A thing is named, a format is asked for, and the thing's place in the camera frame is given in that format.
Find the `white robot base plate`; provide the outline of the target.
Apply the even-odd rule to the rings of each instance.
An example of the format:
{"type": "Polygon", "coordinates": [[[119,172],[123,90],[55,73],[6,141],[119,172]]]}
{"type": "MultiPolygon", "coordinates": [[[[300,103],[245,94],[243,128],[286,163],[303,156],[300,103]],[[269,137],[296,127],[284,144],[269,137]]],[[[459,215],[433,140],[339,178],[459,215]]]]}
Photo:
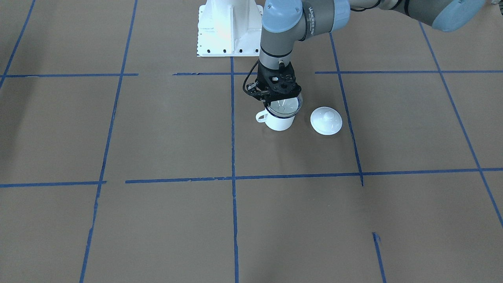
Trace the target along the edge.
{"type": "Polygon", "coordinates": [[[207,0],[198,11],[196,55],[258,56],[262,16],[255,0],[207,0]]]}

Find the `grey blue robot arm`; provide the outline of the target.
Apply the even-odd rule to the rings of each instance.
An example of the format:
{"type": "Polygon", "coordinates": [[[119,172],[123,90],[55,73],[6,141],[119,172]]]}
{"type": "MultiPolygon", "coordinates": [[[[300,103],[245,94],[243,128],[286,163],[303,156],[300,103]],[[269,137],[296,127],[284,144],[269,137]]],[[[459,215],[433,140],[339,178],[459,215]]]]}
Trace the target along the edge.
{"type": "Polygon", "coordinates": [[[452,32],[480,11],[483,0],[268,0],[262,17],[257,78],[242,89],[264,105],[297,98],[291,54],[297,41],[331,33],[347,25],[351,12],[379,8],[397,11],[435,30],[452,32]]]}

